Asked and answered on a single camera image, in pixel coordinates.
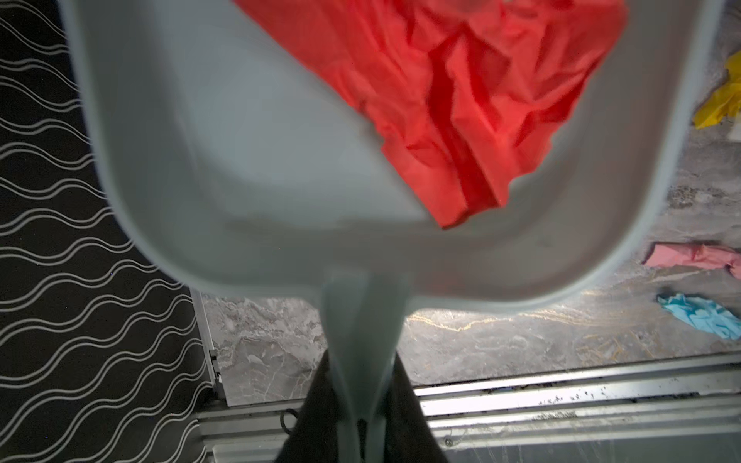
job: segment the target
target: black patterned wall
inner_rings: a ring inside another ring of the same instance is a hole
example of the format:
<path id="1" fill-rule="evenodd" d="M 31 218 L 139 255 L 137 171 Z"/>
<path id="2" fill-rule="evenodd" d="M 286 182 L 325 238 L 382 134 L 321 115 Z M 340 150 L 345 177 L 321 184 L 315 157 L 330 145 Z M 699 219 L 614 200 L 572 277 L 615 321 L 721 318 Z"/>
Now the black patterned wall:
<path id="1" fill-rule="evenodd" d="M 190 292 L 121 231 L 52 0 L 0 0 L 0 463 L 200 462 Z"/>

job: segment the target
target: gray dustpan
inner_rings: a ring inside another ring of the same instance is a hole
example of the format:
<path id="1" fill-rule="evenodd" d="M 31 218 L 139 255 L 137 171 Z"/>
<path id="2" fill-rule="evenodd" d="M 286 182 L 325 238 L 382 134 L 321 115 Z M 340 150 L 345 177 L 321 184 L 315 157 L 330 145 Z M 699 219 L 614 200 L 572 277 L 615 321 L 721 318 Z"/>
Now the gray dustpan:
<path id="1" fill-rule="evenodd" d="M 627 3 L 538 171 L 505 209 L 442 231 L 370 124 L 228 0 L 60 1 L 122 227 L 199 290 L 320 305 L 342 452 L 359 458 L 353 421 L 366 419 L 369 462 L 406 314 L 562 300 L 626 258 L 662 206 L 723 2 Z"/>

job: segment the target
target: black fabric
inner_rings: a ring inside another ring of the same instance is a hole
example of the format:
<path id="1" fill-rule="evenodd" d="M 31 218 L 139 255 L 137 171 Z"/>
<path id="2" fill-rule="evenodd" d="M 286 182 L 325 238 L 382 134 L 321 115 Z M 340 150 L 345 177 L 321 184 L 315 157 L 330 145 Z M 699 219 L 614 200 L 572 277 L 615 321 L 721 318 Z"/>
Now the black fabric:
<path id="1" fill-rule="evenodd" d="M 399 356 L 383 404 L 387 419 L 385 463 L 447 463 L 427 426 Z M 335 423 L 340 411 L 329 377 L 329 356 L 319 363 L 309 394 L 276 463 L 336 463 Z"/>
<path id="2" fill-rule="evenodd" d="M 190 292 L 121 231 L 52 0 L 0 1 L 0 463 L 200 462 Z"/>

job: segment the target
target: gray marble surface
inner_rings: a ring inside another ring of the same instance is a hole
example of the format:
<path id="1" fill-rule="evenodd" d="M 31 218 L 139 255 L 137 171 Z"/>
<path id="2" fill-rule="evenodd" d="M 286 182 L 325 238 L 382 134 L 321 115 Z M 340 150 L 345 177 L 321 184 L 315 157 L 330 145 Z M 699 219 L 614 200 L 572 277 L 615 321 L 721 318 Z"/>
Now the gray marble surface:
<path id="1" fill-rule="evenodd" d="M 741 49 L 741 16 L 727 14 L 698 104 L 725 79 Z M 420 310 L 405 322 L 399 355 L 414 384 L 593 367 L 741 350 L 662 310 L 656 294 L 701 294 L 741 316 L 741 281 L 724 270 L 648 269 L 652 242 L 718 242 L 741 248 L 741 144 L 731 124 L 688 128 L 674 185 L 645 243 L 602 284 L 561 304 L 516 316 Z M 306 395 L 326 341 L 315 309 L 298 299 L 204 295 L 229 405 Z"/>

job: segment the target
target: red fabric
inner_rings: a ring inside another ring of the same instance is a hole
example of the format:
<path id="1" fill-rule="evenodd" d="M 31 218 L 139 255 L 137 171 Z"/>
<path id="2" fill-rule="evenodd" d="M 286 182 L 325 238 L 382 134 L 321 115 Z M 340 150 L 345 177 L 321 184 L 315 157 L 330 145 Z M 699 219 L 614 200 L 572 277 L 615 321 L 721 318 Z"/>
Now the red fabric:
<path id="1" fill-rule="evenodd" d="M 622 0 L 234 0 L 366 115 L 442 227 L 507 204 L 618 39 Z"/>
<path id="2" fill-rule="evenodd" d="M 706 270 L 728 265 L 731 275 L 741 280 L 741 253 L 726 246 L 659 243 L 654 246 L 644 265 L 662 268 L 688 265 Z"/>

